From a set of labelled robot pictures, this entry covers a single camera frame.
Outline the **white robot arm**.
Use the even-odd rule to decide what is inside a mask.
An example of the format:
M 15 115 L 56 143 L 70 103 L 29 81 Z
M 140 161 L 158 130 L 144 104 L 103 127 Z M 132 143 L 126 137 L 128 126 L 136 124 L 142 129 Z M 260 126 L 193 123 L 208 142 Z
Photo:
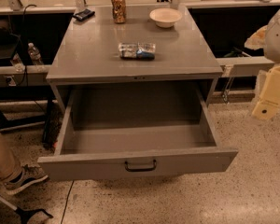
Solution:
M 246 40 L 245 47 L 263 49 L 264 56 L 274 62 L 274 67 L 264 74 L 252 111 L 252 116 L 256 119 L 271 119 L 280 110 L 280 9 L 267 25 L 259 28 Z

